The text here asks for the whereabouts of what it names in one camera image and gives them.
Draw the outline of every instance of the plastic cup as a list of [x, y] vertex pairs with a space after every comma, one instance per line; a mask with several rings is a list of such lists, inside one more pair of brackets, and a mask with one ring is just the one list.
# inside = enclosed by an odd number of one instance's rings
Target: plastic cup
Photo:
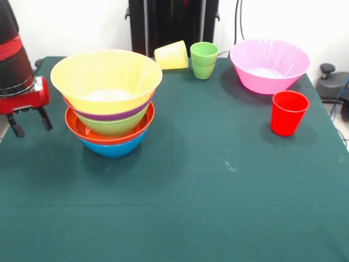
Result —
[[213, 43], [198, 42], [190, 47], [192, 69], [199, 79], [211, 77], [216, 65], [219, 48]]
[[165, 69], [188, 68], [188, 53], [183, 40], [155, 49], [155, 61]]
[[273, 95], [272, 131], [281, 136], [293, 135], [309, 105], [308, 98], [295, 91], [281, 91]]

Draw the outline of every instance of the bowl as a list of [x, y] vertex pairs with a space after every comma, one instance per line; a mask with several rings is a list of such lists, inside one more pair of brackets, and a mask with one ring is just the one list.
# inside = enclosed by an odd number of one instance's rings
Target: bowl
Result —
[[83, 140], [82, 138], [79, 138], [85, 146], [87, 146], [89, 149], [91, 149], [93, 152], [103, 156], [103, 157], [109, 157], [109, 158], [119, 158], [124, 157], [131, 153], [143, 140], [145, 137], [147, 130], [144, 130], [141, 135], [138, 137], [131, 139], [130, 141], [118, 145], [97, 145], [93, 144], [91, 142], [88, 142], [86, 140]]
[[97, 134], [77, 118], [71, 108], [65, 112], [65, 122], [68, 128], [79, 138], [97, 145], [116, 145], [128, 142], [140, 136], [151, 124], [154, 119], [155, 108], [153, 102], [150, 102], [146, 114], [138, 125], [128, 134], [124, 136], [104, 136]]
[[77, 114], [79, 114], [80, 116], [92, 119], [92, 120], [99, 120], [99, 121], [113, 121], [113, 120], [120, 120], [123, 118], [127, 118], [130, 116], [133, 116], [135, 114], [137, 114], [138, 112], [140, 112], [142, 109], [144, 109], [146, 106], [149, 105], [151, 98], [153, 97], [154, 92], [152, 93], [151, 97], [149, 97], [149, 99], [142, 104], [141, 106], [134, 108], [132, 110], [126, 111], [126, 112], [122, 112], [119, 114], [113, 114], [113, 115], [94, 115], [94, 114], [88, 114], [88, 113], [84, 113], [82, 111], [76, 110], [70, 103], [69, 101], [63, 97], [65, 103], [71, 108], [73, 109], [74, 112], [76, 112]]
[[148, 105], [136, 115], [114, 121], [98, 121], [88, 119], [75, 113], [76, 116], [91, 130], [101, 135], [122, 136], [129, 133], [142, 120], [148, 109]]
[[160, 66], [139, 53], [103, 49], [59, 61], [51, 82], [79, 111], [113, 115], [146, 103], [163, 78]]
[[303, 50], [273, 39], [242, 41], [232, 48], [230, 59], [241, 83], [259, 94], [288, 89], [310, 67], [310, 58]]

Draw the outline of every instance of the blue bowl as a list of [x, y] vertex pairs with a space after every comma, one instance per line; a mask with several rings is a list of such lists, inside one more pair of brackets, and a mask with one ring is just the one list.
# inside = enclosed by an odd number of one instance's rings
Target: blue bowl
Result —
[[101, 156], [109, 158], [118, 158], [124, 157], [130, 152], [132, 152], [132, 150], [135, 149], [141, 143], [147, 131], [148, 129], [146, 129], [140, 136], [136, 137], [135, 139], [118, 145], [96, 145], [81, 138], [79, 139], [84, 143], [85, 146], [87, 146], [93, 152], [100, 154]]

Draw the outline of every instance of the green bowl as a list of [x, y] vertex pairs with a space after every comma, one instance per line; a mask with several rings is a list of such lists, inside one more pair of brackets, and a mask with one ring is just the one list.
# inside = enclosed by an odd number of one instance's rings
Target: green bowl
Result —
[[83, 117], [76, 112], [74, 113], [82, 123], [100, 135], [123, 136], [131, 132], [138, 125], [147, 112], [148, 106], [149, 104], [136, 115], [115, 121], [98, 121]]

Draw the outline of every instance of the red cup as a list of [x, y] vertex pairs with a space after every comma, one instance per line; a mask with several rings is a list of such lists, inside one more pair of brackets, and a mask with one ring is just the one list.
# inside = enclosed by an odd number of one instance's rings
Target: red cup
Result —
[[309, 108], [306, 96], [295, 91], [281, 91], [273, 95], [271, 129], [277, 135], [293, 135]]

